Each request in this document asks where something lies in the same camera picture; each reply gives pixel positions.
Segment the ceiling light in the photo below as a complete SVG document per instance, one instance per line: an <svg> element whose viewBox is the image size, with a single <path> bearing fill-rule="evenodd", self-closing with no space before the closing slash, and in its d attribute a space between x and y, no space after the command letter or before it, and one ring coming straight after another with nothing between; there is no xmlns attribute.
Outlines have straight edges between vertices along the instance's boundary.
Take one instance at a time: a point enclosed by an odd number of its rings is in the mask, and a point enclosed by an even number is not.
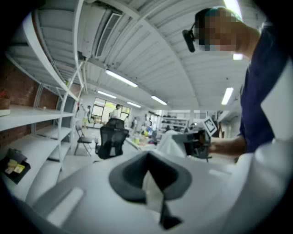
<svg viewBox="0 0 293 234"><path fill-rule="evenodd" d="M136 87L138 86L138 85L136 85L135 83L133 83L133 82L131 82L131 81L125 79L124 77L122 77L122 76L120 76L120 75L114 73L113 71L106 70L106 73L107 73L108 75L110 75L110 76L112 76L112 77L114 77L114 78L116 78L116 79L118 79L118 80L120 80L120 81L122 81L122 82L124 82L124 83L126 83L126 84L128 84L128 85L130 85L130 86L132 86L132 87L135 87L135 88L136 88Z"/></svg>
<svg viewBox="0 0 293 234"><path fill-rule="evenodd" d="M235 12L241 19L242 19L242 15L241 15L241 11L240 11L240 7L238 4L237 0L224 0L225 6Z"/></svg>
<svg viewBox="0 0 293 234"><path fill-rule="evenodd" d="M128 101L127 102L129 105L133 105L133 106L136 106L136 107L138 107L138 108L141 108L141 106L139 106L139 105L137 105L137 104L134 104L134 103L132 103L132 102L130 102L130 101Z"/></svg>
<svg viewBox="0 0 293 234"><path fill-rule="evenodd" d="M108 93L104 93L102 91L98 91L99 94L103 94L103 95L106 95L108 97L112 97L112 98L116 98L115 96L111 95L111 94L108 94Z"/></svg>
<svg viewBox="0 0 293 234"><path fill-rule="evenodd" d="M162 101L161 99L157 98L156 96L152 96L152 99L155 99L156 101L158 101L159 103L163 104L163 105L167 105L166 102Z"/></svg>
<svg viewBox="0 0 293 234"><path fill-rule="evenodd" d="M226 89L226 92L225 92L225 95L224 95L224 98L223 98L223 101L222 101L222 105L226 105L233 93L233 88L227 88Z"/></svg>
<svg viewBox="0 0 293 234"><path fill-rule="evenodd" d="M240 53L234 53L233 54L233 60L242 60L243 59L243 55Z"/></svg>

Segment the air vent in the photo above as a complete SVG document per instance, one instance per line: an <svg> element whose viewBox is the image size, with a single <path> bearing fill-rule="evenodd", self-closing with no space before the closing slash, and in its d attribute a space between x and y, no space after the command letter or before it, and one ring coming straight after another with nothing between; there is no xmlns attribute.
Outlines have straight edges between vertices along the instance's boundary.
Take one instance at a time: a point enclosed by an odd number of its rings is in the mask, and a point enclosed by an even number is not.
<svg viewBox="0 0 293 234"><path fill-rule="evenodd" d="M113 13L110 16L110 18L106 24L106 27L104 28L104 31L101 35L101 38L100 38L100 41L98 44L98 48L96 51L96 58L98 58L102 55L103 49L106 45L106 42L107 42L109 36L111 35L113 28L115 27L115 25L117 24L117 22L120 18L121 18L121 15L116 14L116 13Z"/></svg>

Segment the black box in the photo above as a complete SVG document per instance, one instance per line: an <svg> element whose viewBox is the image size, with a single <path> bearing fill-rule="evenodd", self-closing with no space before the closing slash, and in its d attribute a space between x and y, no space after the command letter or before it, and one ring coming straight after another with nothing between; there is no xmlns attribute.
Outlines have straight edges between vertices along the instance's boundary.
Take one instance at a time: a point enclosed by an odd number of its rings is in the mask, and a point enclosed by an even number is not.
<svg viewBox="0 0 293 234"><path fill-rule="evenodd" d="M23 176L31 169L31 166L26 162L22 161L20 165L24 165L25 168L21 173L11 172L10 174L7 174L5 170L8 168L8 162L10 161L10 158L5 157L3 160L0 161L0 170L5 174L9 179L11 179L14 183L18 184L19 181L23 178Z"/></svg>

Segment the black office chair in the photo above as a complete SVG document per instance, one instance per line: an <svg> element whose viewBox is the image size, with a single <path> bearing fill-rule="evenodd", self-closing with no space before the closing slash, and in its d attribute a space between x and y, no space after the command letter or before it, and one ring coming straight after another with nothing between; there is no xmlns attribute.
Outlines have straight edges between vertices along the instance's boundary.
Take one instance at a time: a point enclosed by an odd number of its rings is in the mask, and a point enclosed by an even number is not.
<svg viewBox="0 0 293 234"><path fill-rule="evenodd" d="M75 151L74 151L74 155L76 155L76 151L78 149L78 145L79 143L82 143L84 148L86 148L85 144L88 144L89 148L91 149L90 147L90 143L92 142L92 139L91 138L88 138L88 137L85 137L85 135L83 134L83 131L82 131L82 128L80 126L75 126L76 128L76 131L77 131L77 134L78 134L78 140L77 140L77 146L75 148Z"/></svg>
<svg viewBox="0 0 293 234"><path fill-rule="evenodd" d="M124 129L124 121L121 119L112 118L112 119L109 119L109 121L106 123L106 127Z"/></svg>
<svg viewBox="0 0 293 234"><path fill-rule="evenodd" d="M111 128L103 126L100 129L102 144L98 145L96 142L96 154L101 159L109 159L123 154L122 145L125 141L128 130L121 128ZM112 154L111 150L115 148L115 153Z"/></svg>

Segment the folding chair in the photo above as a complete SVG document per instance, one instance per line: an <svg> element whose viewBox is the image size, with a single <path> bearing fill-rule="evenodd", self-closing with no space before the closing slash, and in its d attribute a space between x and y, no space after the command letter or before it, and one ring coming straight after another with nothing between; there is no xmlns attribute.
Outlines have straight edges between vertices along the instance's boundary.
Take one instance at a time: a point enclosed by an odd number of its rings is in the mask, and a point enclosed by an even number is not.
<svg viewBox="0 0 293 234"><path fill-rule="evenodd" d="M129 133L126 129L103 126L100 129L102 144L96 142L96 154L101 159L109 159L123 154L122 145Z"/></svg>
<svg viewBox="0 0 293 234"><path fill-rule="evenodd" d="M85 137L85 135L83 134L83 131L82 131L82 128L80 127L80 126L75 126L75 128L76 128L76 131L77 131L77 134L78 134L78 140L77 140L77 146L76 146L76 149L75 149L75 152L74 152L74 155L76 155L76 151L77 151L77 149L78 149L78 145L79 145L79 143L82 143L83 144L83 146L84 146L84 148L86 148L86 145L85 144L88 144L88 147L90 148L90 149L92 149L91 147L90 147L90 143L92 142L92 138L88 138L88 137Z"/></svg>

